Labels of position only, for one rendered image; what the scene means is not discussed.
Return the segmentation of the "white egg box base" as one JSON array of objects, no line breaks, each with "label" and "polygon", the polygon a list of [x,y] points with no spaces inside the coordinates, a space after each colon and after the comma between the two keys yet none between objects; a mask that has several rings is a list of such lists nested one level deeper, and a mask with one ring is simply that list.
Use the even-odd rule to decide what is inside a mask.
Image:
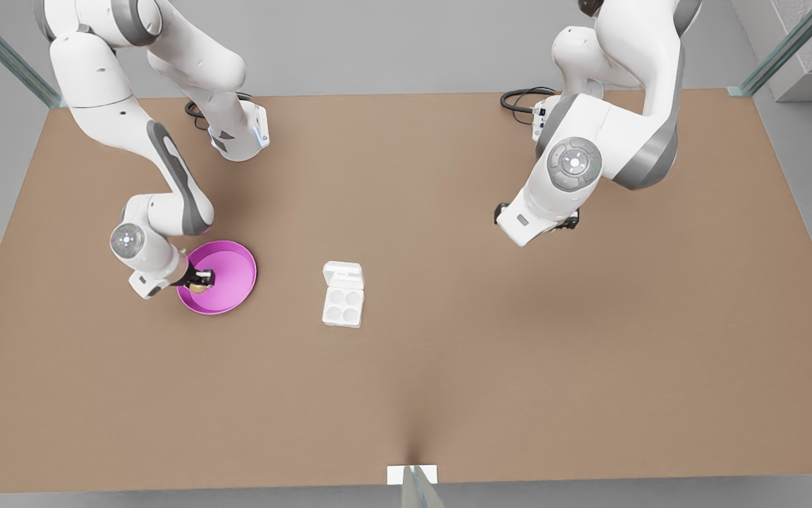
[{"label": "white egg box base", "polygon": [[360,328],[363,321],[364,290],[329,286],[322,322],[328,326]]}]

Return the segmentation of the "pink round plate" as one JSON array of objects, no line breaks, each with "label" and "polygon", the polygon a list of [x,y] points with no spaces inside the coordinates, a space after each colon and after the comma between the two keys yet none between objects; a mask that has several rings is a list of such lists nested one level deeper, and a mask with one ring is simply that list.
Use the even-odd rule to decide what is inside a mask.
[{"label": "pink round plate", "polygon": [[257,277],[256,260],[250,251],[234,241],[211,241],[194,248],[189,260],[196,269],[212,270],[211,289],[196,294],[187,287],[177,288],[183,304],[203,315],[218,315],[239,306],[248,298]]}]

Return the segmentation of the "silver frame post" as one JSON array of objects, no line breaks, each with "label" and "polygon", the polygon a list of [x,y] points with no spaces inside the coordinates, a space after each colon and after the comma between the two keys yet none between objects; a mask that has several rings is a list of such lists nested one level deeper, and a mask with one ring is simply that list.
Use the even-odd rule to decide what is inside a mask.
[{"label": "silver frame post", "polygon": [[728,87],[731,97],[752,97],[770,81],[812,36],[812,0],[732,0],[757,57],[754,70]]},{"label": "silver frame post", "polygon": [[400,485],[400,508],[445,508],[435,491],[437,465],[387,466],[387,485]]},{"label": "silver frame post", "polygon": [[0,64],[16,80],[44,103],[48,109],[64,109],[66,104],[58,91],[54,89],[1,35]]}]

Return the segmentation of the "white egg box lid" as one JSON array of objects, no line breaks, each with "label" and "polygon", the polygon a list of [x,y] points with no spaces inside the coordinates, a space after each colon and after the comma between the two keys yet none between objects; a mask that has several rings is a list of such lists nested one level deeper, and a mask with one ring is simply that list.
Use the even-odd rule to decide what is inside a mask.
[{"label": "white egg box lid", "polygon": [[364,290],[363,268],[358,263],[329,261],[322,273],[328,287]]}]

